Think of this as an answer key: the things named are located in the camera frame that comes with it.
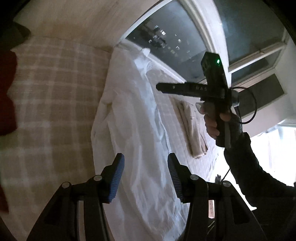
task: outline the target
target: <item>person's arm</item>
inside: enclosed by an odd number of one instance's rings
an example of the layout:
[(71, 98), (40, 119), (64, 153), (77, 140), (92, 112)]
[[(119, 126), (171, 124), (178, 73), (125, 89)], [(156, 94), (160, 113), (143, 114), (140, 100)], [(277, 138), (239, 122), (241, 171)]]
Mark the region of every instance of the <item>person's arm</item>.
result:
[(287, 198), (292, 202), (294, 187), (286, 186), (262, 169), (247, 133), (243, 133), (232, 148), (225, 149), (224, 156), (236, 183), (252, 206), (267, 205), (266, 202), (273, 198)]

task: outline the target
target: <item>black sleeve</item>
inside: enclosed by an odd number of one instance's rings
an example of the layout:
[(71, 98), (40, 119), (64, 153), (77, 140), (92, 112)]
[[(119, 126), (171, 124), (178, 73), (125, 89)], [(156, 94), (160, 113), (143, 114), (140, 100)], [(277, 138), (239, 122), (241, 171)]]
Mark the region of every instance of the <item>black sleeve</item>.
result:
[(243, 133), (236, 144), (225, 149), (224, 156), (241, 192), (253, 207), (254, 214), (268, 238), (278, 234), (294, 207), (295, 188), (266, 173), (251, 149), (251, 140)]

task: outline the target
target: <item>checkered blanket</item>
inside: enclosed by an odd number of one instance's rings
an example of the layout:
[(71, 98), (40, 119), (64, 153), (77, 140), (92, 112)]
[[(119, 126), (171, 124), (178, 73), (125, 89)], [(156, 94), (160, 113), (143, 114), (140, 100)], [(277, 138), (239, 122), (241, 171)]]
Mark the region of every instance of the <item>checkered blanket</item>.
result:
[(111, 54), (43, 37), (13, 51), (18, 67), (8, 95), (18, 128), (0, 137), (1, 183), (10, 209), (1, 217), (22, 241), (61, 183), (95, 174), (90, 133)]

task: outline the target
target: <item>screw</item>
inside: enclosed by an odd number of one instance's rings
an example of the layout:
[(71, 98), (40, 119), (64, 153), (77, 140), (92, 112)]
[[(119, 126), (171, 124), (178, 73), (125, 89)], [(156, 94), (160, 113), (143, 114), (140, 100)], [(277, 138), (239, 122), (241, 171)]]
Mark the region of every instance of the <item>screw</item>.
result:
[(94, 180), (95, 181), (100, 181), (100, 180), (102, 180), (102, 176), (101, 175), (96, 175), (96, 176), (94, 176)]
[(70, 186), (69, 182), (62, 183), (62, 188), (68, 188)]
[(223, 186), (229, 188), (231, 186), (231, 183), (229, 181), (224, 181)]
[(196, 181), (198, 179), (198, 175), (192, 174), (190, 175), (190, 179)]

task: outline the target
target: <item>red cloth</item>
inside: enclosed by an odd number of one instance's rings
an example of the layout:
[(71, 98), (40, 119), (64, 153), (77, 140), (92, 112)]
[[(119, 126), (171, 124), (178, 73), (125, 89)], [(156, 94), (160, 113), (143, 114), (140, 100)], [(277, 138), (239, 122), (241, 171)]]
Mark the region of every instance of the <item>red cloth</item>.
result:
[(7, 96), (17, 68), (17, 57), (14, 52), (0, 53), (0, 135), (6, 135), (17, 128), (15, 108)]

